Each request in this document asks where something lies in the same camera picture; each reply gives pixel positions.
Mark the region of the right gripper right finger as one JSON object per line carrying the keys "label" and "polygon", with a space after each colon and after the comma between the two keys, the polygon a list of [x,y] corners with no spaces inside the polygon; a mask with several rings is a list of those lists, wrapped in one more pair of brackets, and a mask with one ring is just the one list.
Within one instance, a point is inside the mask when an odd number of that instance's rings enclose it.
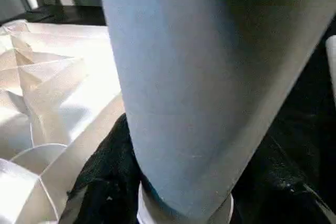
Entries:
{"label": "right gripper right finger", "polygon": [[240,223],[335,223],[335,213],[273,140],[262,141],[233,196]]}

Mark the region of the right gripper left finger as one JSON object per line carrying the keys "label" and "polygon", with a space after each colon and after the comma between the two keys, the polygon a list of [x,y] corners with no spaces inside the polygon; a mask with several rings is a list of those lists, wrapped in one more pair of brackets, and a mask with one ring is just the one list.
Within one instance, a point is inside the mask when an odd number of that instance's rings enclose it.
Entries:
{"label": "right gripper left finger", "polygon": [[80,171],[59,223],[138,223],[141,171],[122,114]]}

